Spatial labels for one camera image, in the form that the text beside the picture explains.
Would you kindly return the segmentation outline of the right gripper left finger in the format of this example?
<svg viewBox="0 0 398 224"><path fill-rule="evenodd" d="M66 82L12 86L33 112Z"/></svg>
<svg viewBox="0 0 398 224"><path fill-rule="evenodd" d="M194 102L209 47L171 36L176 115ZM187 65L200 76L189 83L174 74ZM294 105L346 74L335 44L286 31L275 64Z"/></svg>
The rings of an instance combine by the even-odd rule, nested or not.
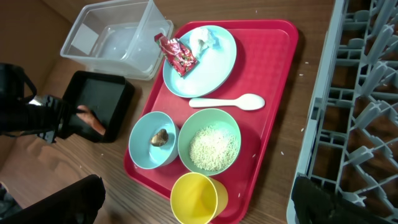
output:
<svg viewBox="0 0 398 224"><path fill-rule="evenodd" d="M101 177L91 174L1 219L3 224L93 224L105 201Z"/></svg>

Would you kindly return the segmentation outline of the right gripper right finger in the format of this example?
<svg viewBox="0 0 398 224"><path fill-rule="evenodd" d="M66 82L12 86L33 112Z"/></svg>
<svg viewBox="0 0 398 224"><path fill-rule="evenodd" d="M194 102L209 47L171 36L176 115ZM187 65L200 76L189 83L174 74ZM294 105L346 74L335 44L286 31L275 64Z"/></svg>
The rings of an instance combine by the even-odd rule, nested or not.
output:
<svg viewBox="0 0 398 224"><path fill-rule="evenodd" d="M381 218L359 206L364 200L353 192L336 196L312 182L297 176L291 191L292 223L392 223L395 215Z"/></svg>

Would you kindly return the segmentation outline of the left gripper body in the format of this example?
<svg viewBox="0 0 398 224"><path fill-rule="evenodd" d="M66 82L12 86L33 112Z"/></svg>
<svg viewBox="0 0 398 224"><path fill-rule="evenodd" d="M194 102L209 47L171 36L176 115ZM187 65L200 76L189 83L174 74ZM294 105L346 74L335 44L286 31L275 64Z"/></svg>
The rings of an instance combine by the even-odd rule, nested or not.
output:
<svg viewBox="0 0 398 224"><path fill-rule="evenodd" d="M43 105L1 99L1 134L11 138L36 135L54 143L69 117L70 104L52 95L44 96Z"/></svg>

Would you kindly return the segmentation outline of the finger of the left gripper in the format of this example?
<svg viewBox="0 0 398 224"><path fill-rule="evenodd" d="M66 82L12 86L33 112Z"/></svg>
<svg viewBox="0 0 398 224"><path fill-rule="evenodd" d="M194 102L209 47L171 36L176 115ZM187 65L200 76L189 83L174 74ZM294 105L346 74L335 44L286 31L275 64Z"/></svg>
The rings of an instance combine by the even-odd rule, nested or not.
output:
<svg viewBox="0 0 398 224"><path fill-rule="evenodd" d="M94 123L97 122L96 116L89 109L79 109L75 108L71 111L72 115L77 115L79 119L84 121L85 123Z"/></svg>

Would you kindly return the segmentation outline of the orange carrot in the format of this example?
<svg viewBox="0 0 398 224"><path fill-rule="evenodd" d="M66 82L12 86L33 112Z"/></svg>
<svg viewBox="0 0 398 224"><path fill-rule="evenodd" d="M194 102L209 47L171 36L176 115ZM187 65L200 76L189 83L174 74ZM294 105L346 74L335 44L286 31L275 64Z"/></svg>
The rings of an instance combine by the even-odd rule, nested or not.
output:
<svg viewBox="0 0 398 224"><path fill-rule="evenodd" d="M98 134L104 136L106 129L100 123L100 121L96 118L93 112L89 109L89 107L85 105L79 105L77 107L78 112L76 115L88 124L92 129L94 129Z"/></svg>

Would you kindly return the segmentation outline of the small light blue bowl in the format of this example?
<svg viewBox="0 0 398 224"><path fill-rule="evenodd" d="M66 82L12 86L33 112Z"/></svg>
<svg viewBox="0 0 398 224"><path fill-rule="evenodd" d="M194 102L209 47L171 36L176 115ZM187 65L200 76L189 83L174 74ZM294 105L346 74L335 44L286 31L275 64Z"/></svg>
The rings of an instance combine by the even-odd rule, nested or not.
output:
<svg viewBox="0 0 398 224"><path fill-rule="evenodd" d="M166 129L169 140L165 145L155 147L150 140L161 129ZM147 113L138 120L131 131L128 145L130 158L142 169L166 166L178 156L179 134L180 129L166 113L161 111Z"/></svg>

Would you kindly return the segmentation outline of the brown mushroom piece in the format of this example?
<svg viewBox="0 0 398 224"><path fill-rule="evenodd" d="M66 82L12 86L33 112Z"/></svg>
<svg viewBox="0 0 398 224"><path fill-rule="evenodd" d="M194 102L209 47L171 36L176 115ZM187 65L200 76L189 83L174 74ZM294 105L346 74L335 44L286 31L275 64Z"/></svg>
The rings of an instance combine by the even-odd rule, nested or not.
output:
<svg viewBox="0 0 398 224"><path fill-rule="evenodd" d="M161 129L151 138L150 143L155 147L160 147L165 145L168 140L169 140L169 135L166 129Z"/></svg>

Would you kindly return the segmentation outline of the red snack wrapper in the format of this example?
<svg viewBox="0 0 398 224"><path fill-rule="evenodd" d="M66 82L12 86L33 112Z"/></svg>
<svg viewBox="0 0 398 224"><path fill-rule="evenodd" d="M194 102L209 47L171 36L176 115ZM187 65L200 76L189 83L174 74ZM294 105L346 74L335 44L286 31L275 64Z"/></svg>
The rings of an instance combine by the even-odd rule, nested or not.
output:
<svg viewBox="0 0 398 224"><path fill-rule="evenodd" d="M168 39L163 33L159 33L154 37L154 41L166 56L168 63L182 78L197 65L198 60L194 57L192 51L183 45L179 39Z"/></svg>

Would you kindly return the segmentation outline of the green bowl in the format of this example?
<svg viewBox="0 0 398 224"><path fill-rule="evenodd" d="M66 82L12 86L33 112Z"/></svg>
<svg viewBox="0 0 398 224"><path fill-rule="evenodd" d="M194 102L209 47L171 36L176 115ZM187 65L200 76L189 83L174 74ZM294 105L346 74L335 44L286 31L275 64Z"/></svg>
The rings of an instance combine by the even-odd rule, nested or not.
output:
<svg viewBox="0 0 398 224"><path fill-rule="evenodd" d="M230 164L227 168L215 172L200 169L192 162L189 156L190 141L197 131L206 126L226 128L238 137L239 151L234 162L236 161L240 153L242 137L240 128L235 119L229 113L216 108L209 108L197 111L196 113L191 115L183 124L180 130L180 135L178 137L178 153L180 160L182 161L184 166L192 172L198 172L206 176L213 176L221 174L229 167L231 167L234 162Z"/></svg>

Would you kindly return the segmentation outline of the white tissue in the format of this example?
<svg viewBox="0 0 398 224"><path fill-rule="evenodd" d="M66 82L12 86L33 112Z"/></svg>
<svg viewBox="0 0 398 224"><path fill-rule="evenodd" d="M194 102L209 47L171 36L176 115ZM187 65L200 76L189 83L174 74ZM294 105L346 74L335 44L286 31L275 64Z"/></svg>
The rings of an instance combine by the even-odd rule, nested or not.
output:
<svg viewBox="0 0 398 224"><path fill-rule="evenodd" d="M216 44L216 40L209 29L198 27L192 30L189 37L189 44L193 56L199 58L205 49L212 48Z"/></svg>

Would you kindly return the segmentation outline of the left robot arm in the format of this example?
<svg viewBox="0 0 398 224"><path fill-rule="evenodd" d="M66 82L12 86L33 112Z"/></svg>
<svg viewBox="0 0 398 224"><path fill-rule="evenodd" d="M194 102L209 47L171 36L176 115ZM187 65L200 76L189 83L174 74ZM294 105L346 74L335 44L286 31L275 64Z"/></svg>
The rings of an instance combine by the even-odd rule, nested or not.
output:
<svg viewBox="0 0 398 224"><path fill-rule="evenodd" d="M54 143L57 134L68 129L74 114L98 134L106 129L87 106L73 106L52 95L45 95L42 104L35 105L37 89L18 65L1 64L1 134L11 138L36 135Z"/></svg>

